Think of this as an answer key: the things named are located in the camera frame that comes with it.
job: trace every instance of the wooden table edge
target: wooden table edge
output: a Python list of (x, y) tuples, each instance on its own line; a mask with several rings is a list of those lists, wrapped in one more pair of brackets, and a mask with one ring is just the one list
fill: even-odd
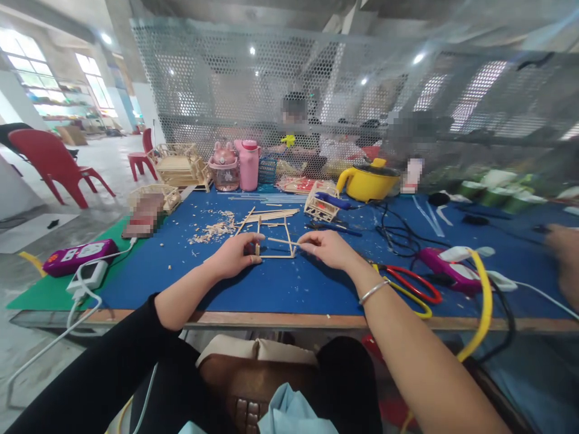
[[(107, 309), (95, 312), (85, 324), (112, 326), (126, 318), (133, 311), (129, 309)], [(435, 316), (425, 321), (433, 330), (476, 330), (478, 318), (457, 318)], [(516, 318), (517, 331), (539, 333), (579, 332), (579, 322), (574, 319)], [(239, 327), (269, 329), (367, 329), (363, 316), (358, 315), (305, 315), (301, 313), (259, 313), (259, 312), (195, 312), (187, 327)], [(490, 330), (505, 331), (507, 322), (503, 318), (493, 318)]]

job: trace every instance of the green cutting mat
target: green cutting mat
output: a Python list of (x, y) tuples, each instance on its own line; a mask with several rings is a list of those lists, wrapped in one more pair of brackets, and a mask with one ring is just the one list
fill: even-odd
[[(127, 220), (128, 217), (122, 218), (100, 237), (96, 238), (95, 241), (111, 238), (115, 241), (120, 251), (128, 249), (130, 240), (121, 238), (122, 230)], [(137, 244), (134, 245), (133, 250), (143, 245), (143, 242), (144, 241), (138, 241)], [(106, 279), (114, 277), (119, 270), (121, 270), (124, 265), (116, 264), (123, 261), (123, 258), (130, 254), (131, 253), (125, 253), (115, 258), (114, 262), (109, 265)], [(73, 303), (72, 296), (66, 292), (66, 287), (71, 282), (71, 278), (71, 275), (63, 277), (46, 276), (41, 278), (29, 290), (20, 294), (20, 296), (13, 300), (6, 308), (17, 310), (70, 310)]]

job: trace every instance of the pink water bottle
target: pink water bottle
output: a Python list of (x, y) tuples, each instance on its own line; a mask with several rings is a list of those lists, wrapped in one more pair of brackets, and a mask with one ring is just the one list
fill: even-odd
[(243, 191), (254, 191), (258, 188), (261, 147), (255, 140), (234, 140), (233, 143), (239, 152), (239, 186)]

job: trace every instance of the yellow electric pot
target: yellow electric pot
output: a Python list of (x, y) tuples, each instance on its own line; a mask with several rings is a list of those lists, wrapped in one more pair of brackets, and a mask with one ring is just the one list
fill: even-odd
[(372, 164), (359, 165), (343, 171), (338, 179), (336, 189), (346, 193), (360, 202), (382, 200), (400, 179), (400, 172), (384, 167), (386, 160), (374, 159)]

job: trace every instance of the green cup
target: green cup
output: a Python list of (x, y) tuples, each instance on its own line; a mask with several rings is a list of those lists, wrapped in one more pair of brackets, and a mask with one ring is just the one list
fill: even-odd
[(463, 181), (458, 189), (458, 194), (467, 199), (472, 199), (480, 190), (484, 190), (484, 185), (472, 181)]
[(507, 201), (502, 210), (509, 214), (519, 214), (526, 209), (545, 202), (547, 202), (546, 199), (538, 196), (513, 196)]
[(507, 189), (500, 187), (487, 190), (484, 192), (480, 203), (481, 205), (488, 207), (499, 207), (503, 205), (512, 194), (513, 193), (509, 192)]

